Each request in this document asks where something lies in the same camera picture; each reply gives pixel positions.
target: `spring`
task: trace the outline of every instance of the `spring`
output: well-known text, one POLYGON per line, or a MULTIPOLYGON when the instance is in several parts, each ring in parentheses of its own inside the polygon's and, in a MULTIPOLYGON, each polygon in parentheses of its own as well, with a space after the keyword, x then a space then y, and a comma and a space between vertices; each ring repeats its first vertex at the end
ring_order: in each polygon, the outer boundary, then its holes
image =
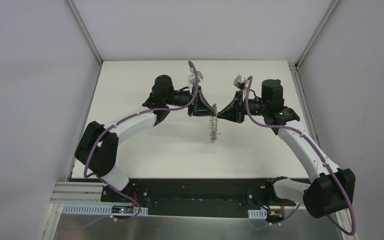
POLYGON ((213 104, 212 109, 215 112, 215 116, 209 117, 209 139, 211 139, 211 143, 214 143, 217 140, 217 123, 219 120, 217 119, 217 104, 213 104))

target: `small object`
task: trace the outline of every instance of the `small object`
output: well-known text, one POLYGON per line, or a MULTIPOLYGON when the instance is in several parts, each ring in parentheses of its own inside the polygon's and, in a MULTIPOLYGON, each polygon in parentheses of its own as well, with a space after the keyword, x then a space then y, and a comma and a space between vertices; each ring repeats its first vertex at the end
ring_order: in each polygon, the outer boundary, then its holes
POLYGON ((219 120, 217 120, 217 104, 214 103, 211 107, 215 112, 215 116, 209 117, 209 139, 211 139, 211 143, 214 143, 217 140, 217 123, 219 120))
POLYGON ((259 210, 248 210, 248 218, 267 219, 267 211, 264 208, 260 208, 259 210))

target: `gray wall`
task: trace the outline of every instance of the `gray wall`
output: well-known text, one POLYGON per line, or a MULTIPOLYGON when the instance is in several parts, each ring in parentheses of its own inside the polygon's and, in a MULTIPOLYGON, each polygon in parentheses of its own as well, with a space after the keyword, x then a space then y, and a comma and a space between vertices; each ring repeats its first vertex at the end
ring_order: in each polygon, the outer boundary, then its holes
POLYGON ((344 0, 301 68, 322 148, 356 175, 361 239, 384 239, 384 0, 344 0))
POLYGON ((98 71, 64 1, 0 1, 0 239, 38 236, 98 71))

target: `wire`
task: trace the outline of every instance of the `wire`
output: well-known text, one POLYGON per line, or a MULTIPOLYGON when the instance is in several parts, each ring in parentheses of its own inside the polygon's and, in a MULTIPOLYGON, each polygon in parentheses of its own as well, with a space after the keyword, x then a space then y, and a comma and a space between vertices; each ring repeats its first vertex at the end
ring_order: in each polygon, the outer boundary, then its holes
MULTIPOLYGON (((297 210, 300 208, 300 206, 301 206, 301 204, 300 203, 298 203, 298 205, 296 205, 296 207, 295 207, 295 209, 293 210, 293 212, 291 212, 287 217, 285 217, 285 219, 283 219, 282 221, 280 221, 280 222, 278 222, 277 223, 277 225, 275 225, 275 226, 280 226, 282 223, 284 223, 286 220, 288 220, 290 217, 292 217, 296 212, 297 212, 297 210)), ((251 228, 253 228, 254 230, 263 230, 263 229, 265 229, 265 228, 267 228, 267 227, 271 227, 273 224, 267 224, 267 225, 265 225, 265 226, 263 226, 263 227, 255 227, 254 225, 252 225, 251 223, 250 223, 250 221, 248 221, 248 224, 251 226, 251 228)))
POLYGON ((258 97, 257 97, 257 95, 256 95, 256 91, 254 91, 254 90, 252 90, 252 89, 250 89, 250 91, 251 91, 252 93, 254 93, 254 99, 257 99, 258 97))
POLYGON ((351 216, 351 231, 346 231, 331 216, 328 215, 327 218, 329 218, 332 221, 332 223, 335 224, 335 226, 337 226, 344 234, 349 235, 349 236, 353 236, 354 234, 356 234, 356 216, 354 215, 353 204, 351 203, 347 192, 345 191, 342 184, 339 182, 339 180, 338 180, 337 176, 335 175, 334 171, 332 170, 331 166, 328 163, 326 163, 326 160, 323 157, 323 154, 320 152, 320 150, 317 148, 317 146, 313 143, 313 141, 311 141, 311 139, 307 135, 303 134, 300 130, 298 130, 296 128, 293 128, 290 126, 283 126, 283 125, 265 125, 265 124, 261 124, 258 121, 256 121, 254 119, 254 117, 251 115, 250 105, 248 103, 248 99, 249 99, 249 95, 250 95, 250 88, 251 88, 251 84, 253 83, 253 76, 249 76, 248 80, 249 80, 249 83, 248 83, 248 88, 246 90, 246 95, 245 95, 245 109, 246 109, 246 113, 248 114, 249 119, 251 119, 251 121, 253 123, 255 123, 256 125, 263 127, 263 128, 288 129, 288 130, 294 131, 297 134, 299 134, 302 138, 304 138, 308 142, 308 144, 310 144, 310 146, 314 149, 314 151, 316 152, 316 154, 320 158, 321 162, 324 164, 327 171, 329 172, 329 174, 332 176, 333 180, 335 181, 335 183, 339 187, 339 190, 341 191, 343 198, 345 199, 345 202, 348 205, 349 214, 351 216))
POLYGON ((104 218, 110 218, 110 216, 105 215, 105 216, 98 217, 97 219, 95 219, 95 220, 93 220, 93 221, 91 221, 91 222, 89 222, 89 223, 87 223, 87 224, 85 224, 85 225, 83 225, 83 226, 81 226, 81 227, 79 227, 79 228, 73 228, 73 229, 66 228, 66 227, 63 225, 63 220, 61 219, 61 220, 59 221, 59 226, 60 226, 64 231, 66 231, 66 232, 77 232, 77 231, 79 231, 79 230, 82 230, 82 229, 85 229, 85 228, 89 227, 89 226, 92 225, 92 224, 95 224, 95 223, 99 222, 100 220, 102 220, 102 219, 104 219, 104 218))
POLYGON ((182 92, 183 90, 188 89, 188 88, 189 88, 189 86, 185 86, 185 87, 180 88, 178 91, 182 92))

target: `metal table surface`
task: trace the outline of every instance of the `metal table surface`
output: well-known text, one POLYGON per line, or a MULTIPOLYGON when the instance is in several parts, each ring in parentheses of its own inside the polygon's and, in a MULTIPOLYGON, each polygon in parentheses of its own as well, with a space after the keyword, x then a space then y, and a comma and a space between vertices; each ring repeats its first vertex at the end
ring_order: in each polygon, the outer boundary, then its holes
MULTIPOLYGON (((292 209, 286 209, 288 215, 292 209)), ((299 209, 281 226, 258 230, 262 219, 140 216, 127 222, 104 218, 81 230, 69 232, 99 218, 96 215, 62 214, 55 240, 341 240, 338 229, 326 218, 314 219, 299 209)))

